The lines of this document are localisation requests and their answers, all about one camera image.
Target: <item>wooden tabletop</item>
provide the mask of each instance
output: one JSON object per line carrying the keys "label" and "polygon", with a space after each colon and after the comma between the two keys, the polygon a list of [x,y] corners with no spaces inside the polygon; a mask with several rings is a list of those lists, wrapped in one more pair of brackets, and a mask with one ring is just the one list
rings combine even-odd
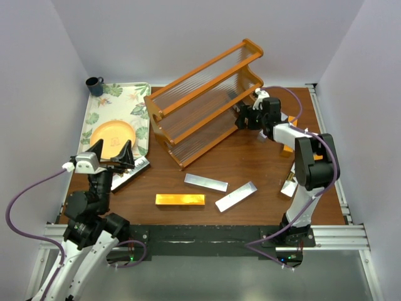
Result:
{"label": "wooden tabletop", "polygon": [[[315,111],[307,88],[291,89],[301,99],[303,115],[298,127],[319,132]],[[281,99],[282,111],[297,115],[296,100],[286,91],[278,88],[268,90],[270,96]],[[128,186],[112,194],[110,212],[117,213],[131,224],[279,224],[283,214],[291,205],[290,198],[280,193],[294,161],[294,156],[280,156],[281,144],[267,140],[256,140],[258,132],[238,130],[184,171],[155,140],[150,128],[149,153],[147,159],[151,168]],[[209,177],[229,183],[231,192],[252,181],[258,191],[235,207],[220,213],[215,202],[222,194],[184,185],[186,173]],[[85,175],[74,174],[68,193],[87,190]],[[205,194],[204,207],[162,208],[155,205],[156,194]],[[313,215],[313,224],[344,224],[335,188],[323,195]],[[62,216],[60,223],[66,223]]]}

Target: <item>white wall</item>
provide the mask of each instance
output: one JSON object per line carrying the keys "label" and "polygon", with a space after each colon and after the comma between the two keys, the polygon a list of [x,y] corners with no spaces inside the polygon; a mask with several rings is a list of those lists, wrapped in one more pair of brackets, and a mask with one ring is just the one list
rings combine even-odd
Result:
{"label": "white wall", "polygon": [[[0,296],[21,301],[38,244],[8,229],[6,205],[76,152],[87,73],[49,0],[2,1],[0,40]],[[11,212],[14,224],[43,233],[60,209],[67,179],[63,175],[19,199]]]}
{"label": "white wall", "polygon": [[321,78],[363,2],[52,1],[91,76],[168,83],[250,38],[253,70],[282,85]]}
{"label": "white wall", "polygon": [[387,300],[401,300],[401,2],[366,0],[318,84],[345,195]]}

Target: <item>dark mug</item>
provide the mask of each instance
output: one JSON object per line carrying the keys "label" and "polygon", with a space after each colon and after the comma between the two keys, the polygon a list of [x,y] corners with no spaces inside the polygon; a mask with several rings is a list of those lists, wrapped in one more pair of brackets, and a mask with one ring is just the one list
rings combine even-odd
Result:
{"label": "dark mug", "polygon": [[85,83],[93,96],[100,96],[103,94],[103,77],[91,77],[88,78]]}

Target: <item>floral tray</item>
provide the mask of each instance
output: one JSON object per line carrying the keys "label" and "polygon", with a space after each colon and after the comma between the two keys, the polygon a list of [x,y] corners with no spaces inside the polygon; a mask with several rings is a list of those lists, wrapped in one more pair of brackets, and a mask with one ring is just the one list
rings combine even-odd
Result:
{"label": "floral tray", "polygon": [[103,84],[103,95],[89,96],[78,153],[90,147],[90,137],[97,127],[111,120],[129,123],[136,134],[132,147],[134,158],[145,156],[149,147],[149,115],[144,96],[150,95],[148,83]]}

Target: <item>wooden dish rack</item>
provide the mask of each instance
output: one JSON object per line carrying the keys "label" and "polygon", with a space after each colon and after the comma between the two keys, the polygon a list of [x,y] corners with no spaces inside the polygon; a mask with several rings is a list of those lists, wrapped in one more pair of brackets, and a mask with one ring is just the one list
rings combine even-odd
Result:
{"label": "wooden dish rack", "polygon": [[263,81],[248,64],[263,55],[252,41],[223,52],[145,97],[156,140],[181,169],[237,130],[232,106]]}

